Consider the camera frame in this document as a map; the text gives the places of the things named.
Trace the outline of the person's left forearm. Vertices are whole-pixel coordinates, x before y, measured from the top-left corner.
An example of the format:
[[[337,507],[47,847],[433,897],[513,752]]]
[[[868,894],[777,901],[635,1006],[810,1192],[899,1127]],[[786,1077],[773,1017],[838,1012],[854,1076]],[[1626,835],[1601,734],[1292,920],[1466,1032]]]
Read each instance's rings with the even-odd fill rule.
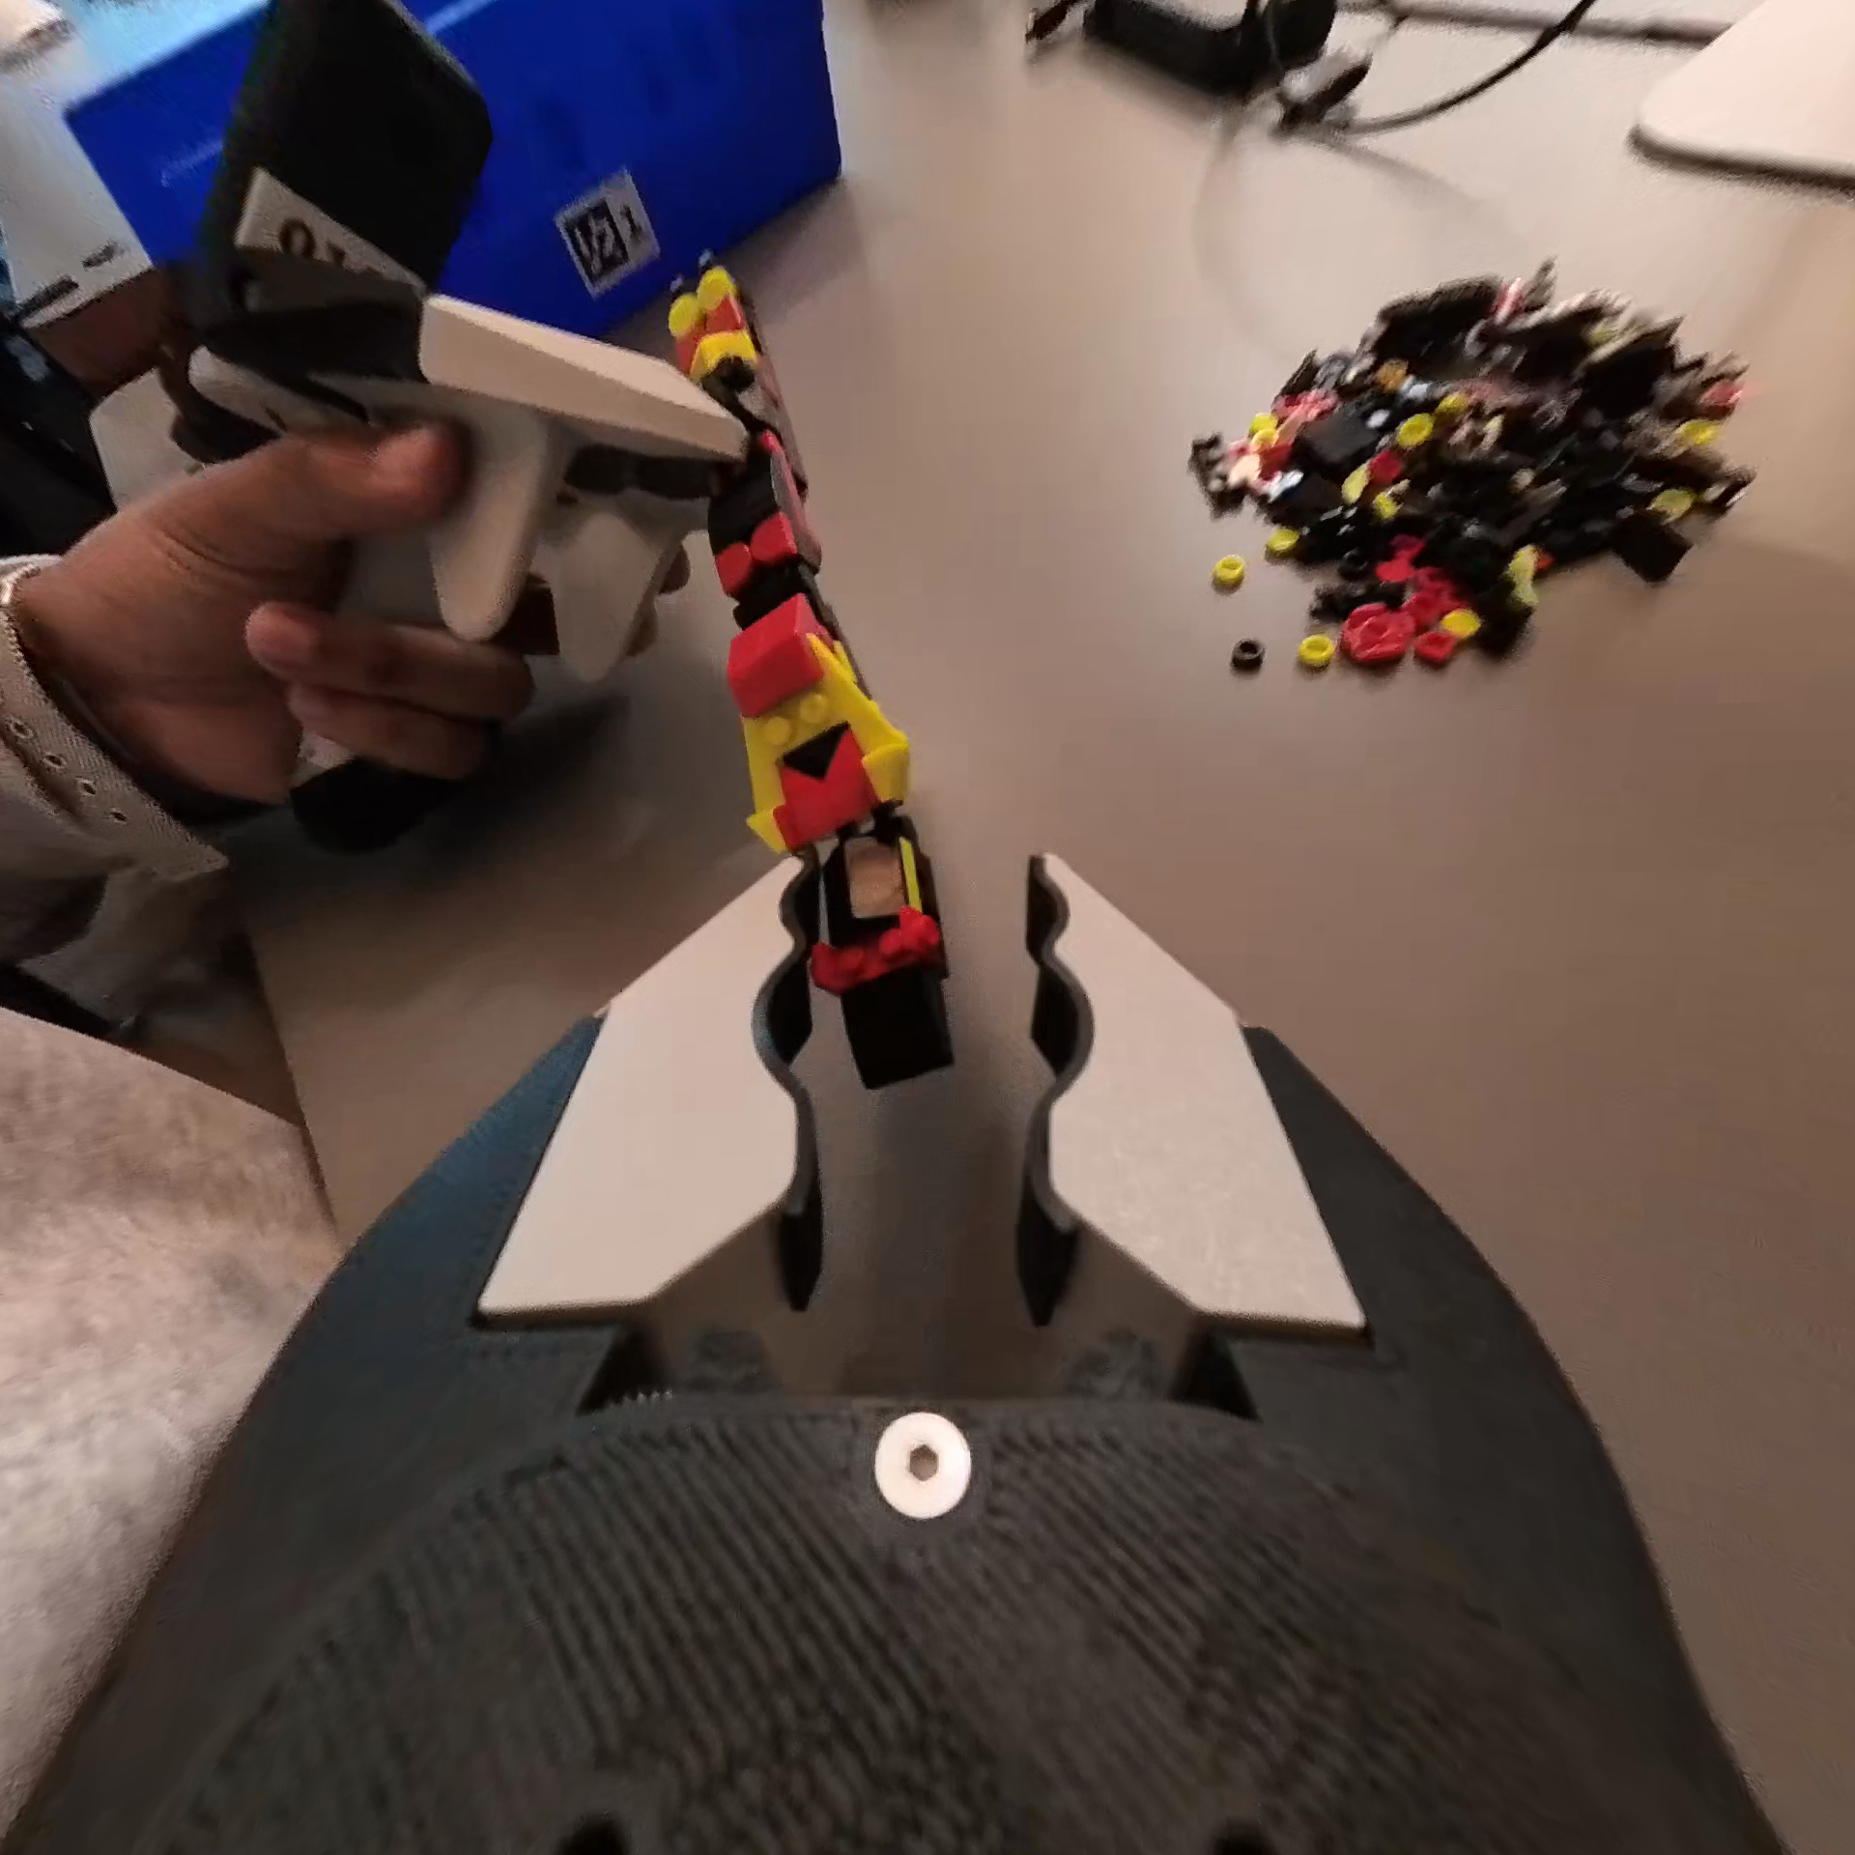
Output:
[[[2,954],[129,1017],[225,939],[227,863],[41,683],[11,602],[49,562],[4,559],[2,572]]]

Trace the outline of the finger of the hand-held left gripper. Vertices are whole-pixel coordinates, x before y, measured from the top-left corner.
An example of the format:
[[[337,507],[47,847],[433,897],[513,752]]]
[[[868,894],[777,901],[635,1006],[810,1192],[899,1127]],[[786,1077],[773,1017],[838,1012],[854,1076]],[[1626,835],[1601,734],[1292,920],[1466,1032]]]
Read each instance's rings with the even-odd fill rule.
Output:
[[[602,681],[628,654],[690,532],[692,501],[659,494],[651,470],[685,456],[607,423],[465,423],[469,477],[433,528],[442,624],[466,642],[502,635],[530,579],[552,602],[560,656]]]
[[[751,448],[677,365],[446,294],[424,300],[417,361],[483,473],[697,473]]]

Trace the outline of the blue plastic box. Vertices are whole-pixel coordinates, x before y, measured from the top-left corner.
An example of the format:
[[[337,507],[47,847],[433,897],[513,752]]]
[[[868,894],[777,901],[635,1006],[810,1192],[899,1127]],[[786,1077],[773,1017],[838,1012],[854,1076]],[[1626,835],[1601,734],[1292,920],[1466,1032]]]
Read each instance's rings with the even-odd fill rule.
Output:
[[[194,243],[263,5],[74,5],[62,117],[147,254]],[[602,335],[834,183],[814,3],[409,5],[495,126],[442,292]]]

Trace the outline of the red yellow black lego model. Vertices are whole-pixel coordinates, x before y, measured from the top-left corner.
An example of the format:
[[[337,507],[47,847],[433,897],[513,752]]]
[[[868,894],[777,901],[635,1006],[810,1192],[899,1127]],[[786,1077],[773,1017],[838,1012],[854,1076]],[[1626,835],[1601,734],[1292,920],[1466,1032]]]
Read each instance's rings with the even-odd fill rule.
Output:
[[[936,875],[905,810],[912,744],[871,694],[819,581],[808,473],[751,295],[702,254],[677,282],[667,334],[687,379],[748,431],[743,460],[714,475],[707,538],[735,624],[728,683],[749,829],[810,872],[808,977],[842,1009],[863,1086],[933,1076],[955,1044]]]

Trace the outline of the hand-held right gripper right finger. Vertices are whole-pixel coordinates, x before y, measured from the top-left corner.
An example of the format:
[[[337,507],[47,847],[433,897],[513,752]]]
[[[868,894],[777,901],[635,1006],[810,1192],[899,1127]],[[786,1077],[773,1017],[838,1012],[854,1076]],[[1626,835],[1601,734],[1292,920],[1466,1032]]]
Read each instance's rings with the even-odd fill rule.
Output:
[[[1364,1334],[1366,1309],[1240,1013],[1064,863],[1028,869],[1017,1278],[1061,1334]]]

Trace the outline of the white monitor stand base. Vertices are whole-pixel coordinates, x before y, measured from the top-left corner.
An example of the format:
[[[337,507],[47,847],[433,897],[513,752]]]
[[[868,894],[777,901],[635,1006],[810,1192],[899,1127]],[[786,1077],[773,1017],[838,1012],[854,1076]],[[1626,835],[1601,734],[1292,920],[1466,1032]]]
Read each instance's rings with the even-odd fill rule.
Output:
[[[1660,82],[1631,134],[1673,166],[1853,188],[1853,5],[1768,3]]]

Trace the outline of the black device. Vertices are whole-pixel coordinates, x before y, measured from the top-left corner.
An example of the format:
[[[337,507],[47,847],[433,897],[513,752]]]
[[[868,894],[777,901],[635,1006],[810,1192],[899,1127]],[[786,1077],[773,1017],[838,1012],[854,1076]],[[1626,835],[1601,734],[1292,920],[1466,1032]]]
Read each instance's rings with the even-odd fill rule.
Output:
[[[1025,45],[1081,21],[1083,35],[1208,98],[1240,100],[1311,67],[1329,46],[1336,3],[1042,3]]]

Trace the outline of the white box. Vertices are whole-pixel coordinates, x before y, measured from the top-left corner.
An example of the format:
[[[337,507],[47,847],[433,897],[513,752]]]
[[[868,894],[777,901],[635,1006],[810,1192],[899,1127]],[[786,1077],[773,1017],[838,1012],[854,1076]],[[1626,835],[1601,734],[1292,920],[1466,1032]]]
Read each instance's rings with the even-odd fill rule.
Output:
[[[153,270],[59,101],[22,71],[2,76],[2,238],[24,332],[81,314]]]

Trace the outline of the pile of loose lego pieces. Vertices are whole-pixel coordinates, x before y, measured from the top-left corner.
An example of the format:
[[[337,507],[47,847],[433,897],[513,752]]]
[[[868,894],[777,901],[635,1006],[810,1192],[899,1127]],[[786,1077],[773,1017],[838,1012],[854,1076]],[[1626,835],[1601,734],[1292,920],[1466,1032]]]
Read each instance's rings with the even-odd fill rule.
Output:
[[[1545,262],[1386,303],[1240,433],[1194,437],[1189,467],[1311,579],[1333,664],[1446,667],[1510,656],[1573,567],[1666,586],[1756,481],[1724,451],[1745,397],[1745,360],[1623,294],[1561,294]]]

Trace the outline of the person's left hand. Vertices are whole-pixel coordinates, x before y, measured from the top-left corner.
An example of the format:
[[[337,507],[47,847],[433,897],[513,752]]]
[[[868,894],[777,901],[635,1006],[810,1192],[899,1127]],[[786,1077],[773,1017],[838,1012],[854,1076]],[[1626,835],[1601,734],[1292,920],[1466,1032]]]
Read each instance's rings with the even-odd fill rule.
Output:
[[[337,610],[357,546],[423,538],[465,480],[441,426],[275,440],[95,528],[28,581],[17,633],[137,769],[205,798],[283,803],[308,736],[462,781],[529,663]]]

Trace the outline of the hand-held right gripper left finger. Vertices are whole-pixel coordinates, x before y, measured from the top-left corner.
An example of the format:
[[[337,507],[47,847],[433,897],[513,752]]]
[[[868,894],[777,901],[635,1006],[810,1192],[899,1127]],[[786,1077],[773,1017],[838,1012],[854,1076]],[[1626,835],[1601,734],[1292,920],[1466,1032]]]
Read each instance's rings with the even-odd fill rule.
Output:
[[[598,1016],[508,1239],[489,1323],[805,1312],[825,1214],[814,1105],[810,872],[777,865]]]

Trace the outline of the person's grey sweater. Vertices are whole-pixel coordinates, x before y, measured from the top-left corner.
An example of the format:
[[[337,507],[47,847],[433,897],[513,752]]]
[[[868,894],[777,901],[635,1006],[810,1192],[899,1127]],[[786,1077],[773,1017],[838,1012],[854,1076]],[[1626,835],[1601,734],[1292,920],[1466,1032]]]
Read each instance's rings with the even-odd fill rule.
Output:
[[[4,1013],[2,1825],[340,1257],[299,1127]]]

